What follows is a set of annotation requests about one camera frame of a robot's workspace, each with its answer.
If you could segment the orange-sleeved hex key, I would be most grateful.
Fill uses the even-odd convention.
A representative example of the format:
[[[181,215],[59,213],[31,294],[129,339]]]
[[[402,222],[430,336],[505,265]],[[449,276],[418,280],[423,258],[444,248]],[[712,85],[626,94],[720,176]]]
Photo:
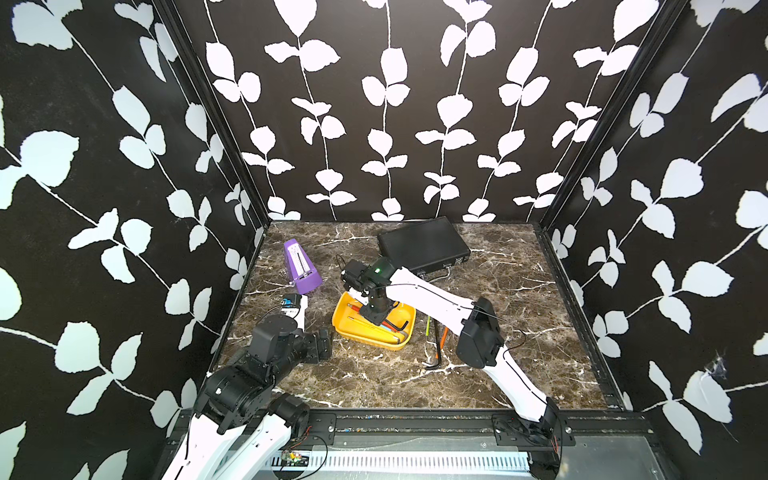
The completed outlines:
[[[446,341],[446,337],[447,337],[447,334],[449,332],[450,332],[449,329],[443,328],[442,329],[442,333],[440,334],[440,339],[436,340],[436,347],[437,347],[436,358],[440,357],[442,355],[442,349],[444,347],[444,344],[445,344],[445,341]]]

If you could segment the large black hex key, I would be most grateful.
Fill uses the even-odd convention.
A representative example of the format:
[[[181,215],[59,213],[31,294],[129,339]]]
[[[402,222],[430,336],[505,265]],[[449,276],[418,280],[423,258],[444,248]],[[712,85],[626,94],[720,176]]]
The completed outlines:
[[[425,363],[423,365],[426,371],[432,371],[432,370],[438,369],[442,362],[441,333],[440,333],[440,327],[437,323],[433,324],[432,333],[435,341],[435,355],[431,363]]]

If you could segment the yellow-sleeved hex key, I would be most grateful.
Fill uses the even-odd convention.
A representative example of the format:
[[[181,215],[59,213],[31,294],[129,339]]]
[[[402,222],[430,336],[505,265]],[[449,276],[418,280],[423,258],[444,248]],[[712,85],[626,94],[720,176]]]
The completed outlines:
[[[381,345],[399,345],[402,342],[400,335],[395,335],[386,327],[376,326],[367,320],[351,316],[347,321],[348,331],[355,339]]]

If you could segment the red-sleeved hex key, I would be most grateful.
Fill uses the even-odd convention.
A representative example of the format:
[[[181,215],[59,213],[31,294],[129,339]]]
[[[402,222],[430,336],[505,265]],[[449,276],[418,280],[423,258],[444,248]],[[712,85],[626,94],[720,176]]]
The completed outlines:
[[[414,317],[410,314],[408,307],[396,303],[379,325],[366,320],[361,315],[361,305],[349,304],[348,307],[353,312],[353,315],[349,315],[348,319],[355,324],[355,327],[352,328],[354,335],[389,343],[400,343],[408,337],[407,331]]]

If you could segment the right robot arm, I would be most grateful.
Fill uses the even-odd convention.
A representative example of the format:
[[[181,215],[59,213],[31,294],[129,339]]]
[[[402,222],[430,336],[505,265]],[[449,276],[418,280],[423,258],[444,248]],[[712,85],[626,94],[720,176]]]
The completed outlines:
[[[360,314],[379,325],[396,303],[431,317],[458,336],[456,355],[466,365],[484,371],[511,401],[517,417],[531,433],[550,435],[559,409],[533,383],[505,344],[498,317],[489,300],[460,297],[419,278],[405,267],[381,257],[366,265],[349,261],[341,269],[346,289],[367,298]]]

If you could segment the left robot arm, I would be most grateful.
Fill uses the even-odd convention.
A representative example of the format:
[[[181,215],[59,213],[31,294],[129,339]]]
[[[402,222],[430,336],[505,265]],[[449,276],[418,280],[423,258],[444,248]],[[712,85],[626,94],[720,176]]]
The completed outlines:
[[[256,325],[250,344],[208,376],[186,430],[172,436],[155,479],[251,479],[283,447],[311,431],[310,407],[290,394],[272,396],[300,364],[332,356],[332,333],[307,333],[283,313]]]

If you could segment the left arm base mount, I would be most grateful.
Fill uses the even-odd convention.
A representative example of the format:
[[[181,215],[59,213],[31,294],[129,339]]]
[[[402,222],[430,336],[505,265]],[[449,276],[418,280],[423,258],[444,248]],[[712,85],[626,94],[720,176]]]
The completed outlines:
[[[286,446],[305,449],[314,445],[332,446],[335,441],[336,427],[337,415],[335,413],[311,410],[306,424],[302,424],[298,430],[292,433]]]

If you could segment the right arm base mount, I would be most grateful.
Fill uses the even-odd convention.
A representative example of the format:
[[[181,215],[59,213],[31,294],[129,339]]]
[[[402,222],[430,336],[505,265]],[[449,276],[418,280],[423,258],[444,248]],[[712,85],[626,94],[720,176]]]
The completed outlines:
[[[515,413],[493,414],[493,433],[499,446],[553,449],[574,446],[575,439],[565,419],[554,416],[543,422],[520,418]]]

